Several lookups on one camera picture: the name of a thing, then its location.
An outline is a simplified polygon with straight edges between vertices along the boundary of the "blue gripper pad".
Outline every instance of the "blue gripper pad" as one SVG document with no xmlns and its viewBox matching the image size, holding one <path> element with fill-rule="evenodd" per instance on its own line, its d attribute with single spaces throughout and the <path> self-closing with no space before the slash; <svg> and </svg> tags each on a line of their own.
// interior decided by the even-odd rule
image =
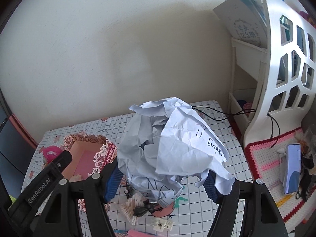
<svg viewBox="0 0 316 237">
<path fill-rule="evenodd" d="M 223 197 L 215 187 L 216 174 L 213 171 L 209 171 L 203 186 L 209 199 L 213 200 L 215 204 L 219 204 L 220 198 Z"/>
<path fill-rule="evenodd" d="M 106 183 L 106 190 L 104 194 L 104 200 L 106 203 L 108 203 L 111 199 L 115 197 L 122 177 L 123 173 L 119 170 L 118 166 L 116 166 Z"/>
</svg>

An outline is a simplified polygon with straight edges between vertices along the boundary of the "cream wall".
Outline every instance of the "cream wall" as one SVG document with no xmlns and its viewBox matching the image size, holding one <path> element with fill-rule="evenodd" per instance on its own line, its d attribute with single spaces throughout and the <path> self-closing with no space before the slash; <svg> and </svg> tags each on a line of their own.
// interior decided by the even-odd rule
<svg viewBox="0 0 316 237">
<path fill-rule="evenodd" d="M 23 0 L 0 35 L 1 90 L 38 142 L 148 100 L 214 99 L 225 109 L 230 35 L 212 12 L 223 1 Z"/>
</svg>

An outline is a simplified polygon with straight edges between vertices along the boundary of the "black cable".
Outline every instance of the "black cable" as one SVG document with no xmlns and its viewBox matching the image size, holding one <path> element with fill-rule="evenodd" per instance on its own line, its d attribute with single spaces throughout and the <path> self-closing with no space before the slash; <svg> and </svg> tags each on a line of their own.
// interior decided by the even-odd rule
<svg viewBox="0 0 316 237">
<path fill-rule="evenodd" d="M 272 117 L 269 113 L 268 113 L 267 115 L 271 118 L 271 121 L 272 121 L 272 119 L 274 120 L 274 122 L 276 123 L 276 125 L 277 125 L 277 127 L 278 127 L 278 129 L 279 129 L 279 134 L 278 134 L 278 136 L 277 136 L 276 142 L 270 147 L 270 148 L 273 148 L 273 147 L 276 145 L 276 143 L 278 142 L 278 140 L 279 140 L 281 130 L 280 130 L 280 126 L 279 126 L 278 122 L 275 120 L 275 118 Z"/>
<path fill-rule="evenodd" d="M 240 113 L 240 112 L 242 112 L 242 111 L 256 112 L 255 109 L 244 109 L 244 110 L 241 110 L 241 111 L 237 112 L 236 114 L 231 114 L 231 113 L 225 113 L 225 112 L 223 112 L 223 111 L 219 111 L 219 110 L 216 110 L 216 109 L 214 109 L 214 108 L 206 107 L 206 106 L 192 106 L 192 108 L 208 108 L 208 109 L 211 109 L 211 110 L 214 110 L 214 111 L 217 111 L 217 112 L 219 112 L 219 113 L 223 113 L 223 114 L 229 115 L 229 116 L 235 116 L 236 114 L 238 114 L 238 113 Z"/>
<path fill-rule="evenodd" d="M 225 115 L 229 115 L 229 116 L 243 115 L 243 114 L 246 114 L 246 113 L 251 113 L 251 112 L 256 112 L 256 111 L 257 111 L 257 110 L 255 110 L 255 109 L 244 109 L 244 110 L 241 110 L 241 111 L 239 111 L 239 112 L 237 112 L 237 113 L 235 113 L 235 114 L 231 114 L 231 113 L 225 113 L 225 112 L 223 112 L 223 111 L 219 111 L 219 110 L 216 110 L 216 109 L 214 109 L 214 108 L 207 107 L 207 106 L 192 106 L 192 108 L 195 109 L 196 111 L 199 111 L 199 112 L 203 113 L 204 115 L 208 116 L 210 119 L 213 119 L 213 120 L 215 120 L 215 121 L 223 121 L 223 120 L 226 120 L 226 119 L 228 119 L 228 118 L 223 118 L 223 119 L 212 118 L 211 116 L 209 116 L 208 114 L 206 114 L 204 111 L 201 111 L 201 110 L 199 110 L 199 109 L 197 109 L 197 108 L 208 108 L 208 109 L 211 109 L 211 110 L 214 110 L 214 111 L 217 111 L 217 112 L 219 112 L 219 113 L 222 113 L 222 114 L 225 114 Z M 271 123 L 272 123 L 272 133 L 271 133 L 270 139 L 273 138 L 273 120 L 275 121 L 275 123 L 276 123 L 276 125 L 277 125 L 277 127 L 278 127 L 278 129 L 279 129 L 279 134 L 278 134 L 278 136 L 277 136 L 276 142 L 270 147 L 270 148 L 273 148 L 273 147 L 276 145 L 276 143 L 278 142 L 278 140 L 279 140 L 281 130 L 280 130 L 280 126 L 279 126 L 278 122 L 275 120 L 275 118 L 272 117 L 269 113 L 268 113 L 267 115 L 270 117 Z"/>
<path fill-rule="evenodd" d="M 24 173 L 22 173 L 22 171 L 21 170 L 19 170 L 15 165 L 13 165 L 12 163 L 11 163 L 11 161 L 9 161 L 8 159 L 7 159 L 7 157 L 6 156 L 4 156 L 4 154 L 0 151 L 0 153 L 2 154 L 2 156 L 17 170 L 17 171 L 19 171 L 22 175 L 24 175 L 25 176 L 25 174 Z"/>
<path fill-rule="evenodd" d="M 271 131 L 270 139 L 272 139 L 273 138 L 273 120 L 272 120 L 272 117 L 270 117 L 270 119 L 271 119 L 271 124 L 272 124 L 272 131 Z"/>
<path fill-rule="evenodd" d="M 195 109 L 196 111 L 199 111 L 199 112 L 203 113 L 204 115 L 208 116 L 210 119 L 213 119 L 214 121 L 223 121 L 223 120 L 226 120 L 228 118 L 223 118 L 223 119 L 212 118 L 211 116 L 206 114 L 204 111 L 201 111 L 201 110 L 199 110 L 197 108 L 209 108 L 211 110 L 217 111 L 217 112 L 225 114 L 225 115 L 230 115 L 230 116 L 237 116 L 237 115 L 243 115 L 243 114 L 246 114 L 246 113 L 256 112 L 256 110 L 254 110 L 254 109 L 245 109 L 245 110 L 241 110 L 241 111 L 239 111 L 239 112 L 237 112 L 235 114 L 230 114 L 230 113 L 225 113 L 225 112 L 222 112 L 222 111 L 218 111 L 216 109 L 213 109 L 211 107 L 206 107 L 206 106 L 192 106 L 192 108 Z"/>
</svg>

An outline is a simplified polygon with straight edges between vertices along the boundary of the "red border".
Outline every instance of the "red border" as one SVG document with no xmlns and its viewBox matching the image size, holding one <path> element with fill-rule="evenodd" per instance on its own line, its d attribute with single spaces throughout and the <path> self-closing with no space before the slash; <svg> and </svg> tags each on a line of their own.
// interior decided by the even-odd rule
<svg viewBox="0 0 316 237">
<path fill-rule="evenodd" d="M 287 133 L 284 133 L 282 135 L 279 136 L 279 139 L 282 138 L 282 137 L 285 137 L 289 134 L 292 134 L 294 133 L 295 131 L 299 130 L 301 127 L 298 127 L 292 131 L 289 131 Z M 250 171 L 253 175 L 253 177 L 255 179 L 257 178 L 260 178 L 260 175 L 259 175 L 259 172 L 255 166 L 255 161 L 252 157 L 252 152 L 250 150 L 250 147 L 251 146 L 255 146 L 255 145 L 259 145 L 259 144 L 263 144 L 263 143 L 267 143 L 267 142 L 270 142 L 270 141 L 275 141 L 277 139 L 277 137 L 274 137 L 272 138 L 271 140 L 268 139 L 268 140 L 264 140 L 264 141 L 257 141 L 257 142 L 253 142 L 253 143 L 249 143 L 246 148 L 244 148 L 244 154 L 246 156 L 246 160 L 248 162 L 248 165 L 249 165 L 249 168 L 250 168 Z M 312 191 L 312 194 L 314 193 L 314 191 L 316 190 L 316 186 L 314 186 L 313 188 L 313 191 Z M 298 210 L 305 204 L 305 201 L 301 201 L 290 213 L 288 213 L 284 218 L 283 218 L 283 221 L 286 223 L 292 216 L 294 216 L 294 214 L 296 214 L 298 212 Z"/>
<path fill-rule="evenodd" d="M 12 114 L 9 117 L 9 121 L 12 123 L 14 128 L 19 132 L 19 134 L 23 137 L 23 139 L 33 148 L 36 149 L 38 144 L 32 138 L 32 136 L 26 131 L 21 122 L 17 119 L 16 115 Z"/>
</svg>

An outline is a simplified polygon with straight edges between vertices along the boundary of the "pink toy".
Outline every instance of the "pink toy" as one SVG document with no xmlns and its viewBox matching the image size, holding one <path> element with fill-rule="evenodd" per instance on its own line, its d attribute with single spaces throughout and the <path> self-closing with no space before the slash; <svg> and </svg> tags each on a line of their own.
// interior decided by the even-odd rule
<svg viewBox="0 0 316 237">
<path fill-rule="evenodd" d="M 59 156 L 63 152 L 63 150 L 57 146 L 49 146 L 43 149 L 43 155 L 47 160 L 47 164 L 51 163 L 55 158 Z"/>
</svg>

